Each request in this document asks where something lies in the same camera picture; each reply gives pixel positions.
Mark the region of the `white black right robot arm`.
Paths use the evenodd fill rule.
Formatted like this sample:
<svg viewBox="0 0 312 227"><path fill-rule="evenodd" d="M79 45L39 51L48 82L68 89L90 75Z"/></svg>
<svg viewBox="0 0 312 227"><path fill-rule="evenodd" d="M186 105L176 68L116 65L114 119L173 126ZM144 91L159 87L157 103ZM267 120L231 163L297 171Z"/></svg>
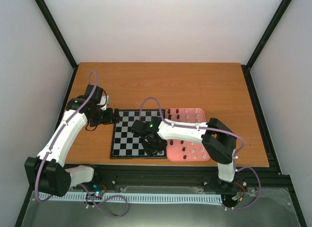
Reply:
<svg viewBox="0 0 312 227"><path fill-rule="evenodd" d="M143 149L149 156L164 151L168 140L200 144L217 162L219 179L228 183L234 180L236 135L218 119L211 118L207 123L182 123L152 117L149 122L135 120L131 133L142 138Z"/></svg>

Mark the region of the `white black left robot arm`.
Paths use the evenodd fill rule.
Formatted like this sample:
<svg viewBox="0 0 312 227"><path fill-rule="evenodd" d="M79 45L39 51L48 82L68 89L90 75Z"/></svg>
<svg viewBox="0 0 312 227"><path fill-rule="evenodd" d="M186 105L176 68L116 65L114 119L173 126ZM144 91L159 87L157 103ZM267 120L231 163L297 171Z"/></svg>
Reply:
<svg viewBox="0 0 312 227"><path fill-rule="evenodd" d="M99 125L119 121L118 109L108 108L109 97L104 89L87 85L85 93L72 98L66 105L62 120L52 138L36 157L28 157L24 163L29 185L35 197L40 193L64 196L67 191L85 183L90 189L101 185L101 176L91 165L64 168L68 152L82 129L94 131Z"/></svg>

